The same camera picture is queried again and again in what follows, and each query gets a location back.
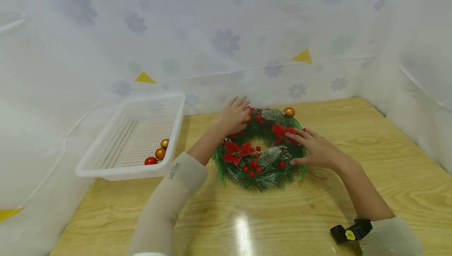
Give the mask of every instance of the beige arm sleeve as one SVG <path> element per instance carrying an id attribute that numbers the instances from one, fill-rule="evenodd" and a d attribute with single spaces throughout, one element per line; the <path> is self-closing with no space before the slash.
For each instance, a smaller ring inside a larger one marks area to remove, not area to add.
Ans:
<path id="1" fill-rule="evenodd" d="M 359 243 L 363 256 L 423 256 L 422 245 L 401 217 L 373 221 Z"/>
<path id="2" fill-rule="evenodd" d="M 141 213 L 128 255 L 160 252 L 171 255 L 173 229 L 187 200 L 207 178 L 207 169 L 187 153 L 174 161 Z"/>

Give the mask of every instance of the table surface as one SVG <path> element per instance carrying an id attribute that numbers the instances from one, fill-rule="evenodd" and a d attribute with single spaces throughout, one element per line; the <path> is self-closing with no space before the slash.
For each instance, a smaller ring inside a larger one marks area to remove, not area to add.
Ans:
<path id="1" fill-rule="evenodd" d="M 285 106 L 276 106 L 282 110 Z M 295 104 L 295 118 L 358 159 L 396 215 L 420 239 L 426 255 L 452 251 L 452 178 L 361 98 Z M 184 117 L 176 155 L 206 131 L 215 114 Z M 361 255 L 337 246 L 329 229 L 355 212 L 334 173 L 310 169 L 284 190 L 223 187 L 215 164 L 206 184 L 176 223 L 174 255 Z M 137 218 L 161 178 L 96 179 L 51 256 L 125 255 Z"/>

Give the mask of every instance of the white backdrop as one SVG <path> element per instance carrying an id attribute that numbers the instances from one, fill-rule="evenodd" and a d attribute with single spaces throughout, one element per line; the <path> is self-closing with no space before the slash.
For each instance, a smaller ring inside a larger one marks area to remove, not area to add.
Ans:
<path id="1" fill-rule="evenodd" d="M 24 208 L 0 251 L 51 250 L 91 182 L 75 165 L 144 93 L 181 90 L 187 114 L 360 95 L 452 172 L 451 19 L 448 0 L 0 0 L 0 209 Z"/>

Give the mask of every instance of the wristband device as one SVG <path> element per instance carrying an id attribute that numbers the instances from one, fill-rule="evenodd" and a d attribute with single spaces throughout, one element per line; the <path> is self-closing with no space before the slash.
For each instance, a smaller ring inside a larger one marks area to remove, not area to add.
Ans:
<path id="1" fill-rule="evenodd" d="M 348 229 L 342 225 L 337 225 L 330 229 L 331 236 L 337 244 L 347 241 L 357 241 L 363 239 L 372 230 L 369 219 L 355 219 L 355 224 Z"/>

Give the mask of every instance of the yellow triangle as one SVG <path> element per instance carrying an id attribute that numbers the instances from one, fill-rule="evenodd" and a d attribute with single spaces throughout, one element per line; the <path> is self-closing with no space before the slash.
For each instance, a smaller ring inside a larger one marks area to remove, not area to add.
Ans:
<path id="1" fill-rule="evenodd" d="M 303 52 L 295 56 L 293 60 L 296 60 L 297 62 L 307 62 L 309 64 L 312 64 L 312 60 L 310 59 L 308 49 L 304 50 Z"/>
<path id="2" fill-rule="evenodd" d="M 142 72 L 135 81 L 138 82 L 147 82 L 147 83 L 156 83 L 149 75 L 146 74 L 146 72 Z"/>
<path id="3" fill-rule="evenodd" d="M 23 208 L 0 210 L 0 223 L 2 221 L 5 221 L 7 218 L 11 218 L 12 216 L 21 212 L 22 210 L 23 210 Z"/>

